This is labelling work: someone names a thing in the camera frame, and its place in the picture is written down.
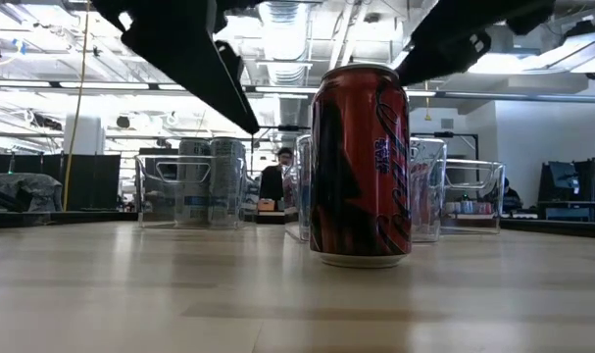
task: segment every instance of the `white pillar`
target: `white pillar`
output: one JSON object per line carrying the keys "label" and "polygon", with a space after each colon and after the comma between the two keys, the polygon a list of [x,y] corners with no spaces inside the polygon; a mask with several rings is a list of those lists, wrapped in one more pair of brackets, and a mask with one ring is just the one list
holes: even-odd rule
{"label": "white pillar", "polygon": [[[64,153],[71,153],[74,113],[68,113],[64,126]],[[73,154],[102,155],[105,149],[105,126],[98,115],[81,115],[74,137]]]}

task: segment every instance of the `table surface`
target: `table surface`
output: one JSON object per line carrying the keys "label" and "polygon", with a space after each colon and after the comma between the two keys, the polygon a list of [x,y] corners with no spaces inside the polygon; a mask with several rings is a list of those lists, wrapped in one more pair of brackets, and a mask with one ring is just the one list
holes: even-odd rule
{"label": "table surface", "polygon": [[283,227],[0,230],[0,352],[595,352],[595,239],[503,231],[395,269]]}

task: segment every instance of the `man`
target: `man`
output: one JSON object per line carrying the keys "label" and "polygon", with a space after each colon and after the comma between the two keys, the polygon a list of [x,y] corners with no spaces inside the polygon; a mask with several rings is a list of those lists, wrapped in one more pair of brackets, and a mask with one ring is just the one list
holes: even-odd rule
{"label": "man", "polygon": [[282,186],[282,166],[290,166],[293,162],[293,151],[288,147],[283,147],[277,152],[279,164],[277,166],[266,167],[262,171],[260,181],[260,198],[279,201],[284,197]]}
{"label": "man", "polygon": [[507,178],[504,180],[504,203],[502,211],[509,213],[520,209],[522,206],[520,195],[511,189],[511,183]]}

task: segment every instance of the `can lid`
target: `can lid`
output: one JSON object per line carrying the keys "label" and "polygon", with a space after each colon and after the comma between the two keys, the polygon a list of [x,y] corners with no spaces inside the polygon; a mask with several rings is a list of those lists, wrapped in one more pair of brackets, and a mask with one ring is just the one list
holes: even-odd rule
{"label": "can lid", "polygon": [[350,64],[350,65],[347,65],[344,67],[340,67],[340,68],[336,68],[336,69],[332,69],[332,70],[328,71],[327,73],[325,73],[325,75],[323,75],[322,80],[328,78],[331,75],[336,75],[341,72],[358,70],[358,69],[379,70],[379,71],[386,72],[387,74],[395,75],[396,78],[399,77],[393,69],[390,69],[389,67],[386,67],[384,65],[380,65],[380,64]]}

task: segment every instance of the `ceiling light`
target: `ceiling light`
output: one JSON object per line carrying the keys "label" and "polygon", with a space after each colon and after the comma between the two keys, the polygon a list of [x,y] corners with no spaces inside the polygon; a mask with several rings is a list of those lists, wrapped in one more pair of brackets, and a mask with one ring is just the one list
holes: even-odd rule
{"label": "ceiling light", "polygon": [[[64,88],[79,88],[81,82],[60,82]],[[124,82],[84,82],[83,88],[93,89],[149,89],[147,83],[124,83]]]}
{"label": "ceiling light", "polygon": [[266,66],[279,66],[279,67],[305,67],[305,68],[311,68],[313,66],[313,63],[310,62],[298,62],[298,61],[292,61],[292,60],[258,60],[256,61],[256,65],[257,66],[262,66],[262,65],[266,65]]}
{"label": "ceiling light", "polygon": [[290,93],[277,93],[277,94],[265,94],[265,98],[283,98],[283,99],[308,99],[306,94],[290,94]]}
{"label": "ceiling light", "polygon": [[288,87],[288,86],[257,86],[256,92],[315,94],[315,93],[319,92],[319,88],[318,87]]}
{"label": "ceiling light", "polygon": [[436,95],[436,92],[407,90],[406,95],[408,95],[409,97],[434,97]]}
{"label": "ceiling light", "polygon": [[468,70],[472,74],[515,75],[524,70],[524,64],[515,55],[488,53]]}
{"label": "ceiling light", "polygon": [[50,87],[47,81],[0,79],[0,87]]}
{"label": "ceiling light", "polygon": [[158,88],[162,90],[186,90],[186,88],[179,84],[158,84]]}

